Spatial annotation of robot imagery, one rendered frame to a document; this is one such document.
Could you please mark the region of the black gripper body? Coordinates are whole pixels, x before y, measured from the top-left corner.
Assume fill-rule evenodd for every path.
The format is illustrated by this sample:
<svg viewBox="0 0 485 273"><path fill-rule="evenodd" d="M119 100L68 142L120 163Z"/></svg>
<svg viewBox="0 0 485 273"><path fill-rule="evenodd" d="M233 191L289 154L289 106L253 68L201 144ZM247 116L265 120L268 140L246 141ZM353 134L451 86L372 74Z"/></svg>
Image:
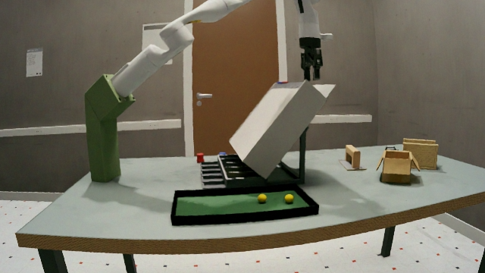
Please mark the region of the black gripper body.
<svg viewBox="0 0 485 273"><path fill-rule="evenodd" d="M299 47L301 49L305 49L304 54L309 53L309 55L311 56L311 59L314 60L313 49L321 48L321 39L316 37L299 38ZM307 64L310 64L307 57L306 57L306 62Z"/></svg>

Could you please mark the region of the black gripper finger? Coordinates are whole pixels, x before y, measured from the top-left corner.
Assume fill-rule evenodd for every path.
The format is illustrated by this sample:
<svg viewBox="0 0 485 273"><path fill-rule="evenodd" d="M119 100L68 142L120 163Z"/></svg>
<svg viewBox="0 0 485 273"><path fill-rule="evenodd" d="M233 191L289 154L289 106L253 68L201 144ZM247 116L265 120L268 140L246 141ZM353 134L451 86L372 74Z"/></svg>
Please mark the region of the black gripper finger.
<svg viewBox="0 0 485 273"><path fill-rule="evenodd" d="M313 54L314 54L314 60L311 59L311 56L309 55L309 53L306 53L306 56L309 60L309 63L314 68L313 80L320 80L320 69L321 69L321 66L323 66L321 49L313 49Z"/></svg>
<svg viewBox="0 0 485 273"><path fill-rule="evenodd" d="M309 65L309 66L306 66ZM301 52L301 69L304 70L304 80L310 81L310 68L311 64L307 64L306 62L306 54L304 52Z"/></svg>

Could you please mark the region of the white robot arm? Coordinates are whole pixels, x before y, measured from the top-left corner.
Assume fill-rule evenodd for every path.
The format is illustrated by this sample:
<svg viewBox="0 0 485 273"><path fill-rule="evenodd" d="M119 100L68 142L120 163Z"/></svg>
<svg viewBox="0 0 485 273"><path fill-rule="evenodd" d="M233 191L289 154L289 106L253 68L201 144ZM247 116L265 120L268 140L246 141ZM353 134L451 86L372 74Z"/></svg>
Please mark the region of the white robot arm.
<svg viewBox="0 0 485 273"><path fill-rule="evenodd" d="M252 0L208 0L171 22L159 33L169 50L166 51L156 45L149 45L110 79L114 89L121 96L128 97L154 72L188 47L193 42L194 37L186 28L186 24L219 21L250 1ZM332 33L320 34L318 12L312 7L319 0L294 0L294 2L299 14L299 38L316 37L320 38L321 42L333 39Z"/></svg>

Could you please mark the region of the red plug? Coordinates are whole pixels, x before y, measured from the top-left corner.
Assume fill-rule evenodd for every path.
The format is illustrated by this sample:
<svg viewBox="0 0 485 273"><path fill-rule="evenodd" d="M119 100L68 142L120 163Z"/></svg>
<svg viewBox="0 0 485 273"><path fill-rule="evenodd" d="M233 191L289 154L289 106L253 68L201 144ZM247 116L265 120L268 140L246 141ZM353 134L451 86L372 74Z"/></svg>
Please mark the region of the red plug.
<svg viewBox="0 0 485 273"><path fill-rule="evenodd" d="M198 153L197 154L197 163L204 162L204 154L203 153Z"/></svg>

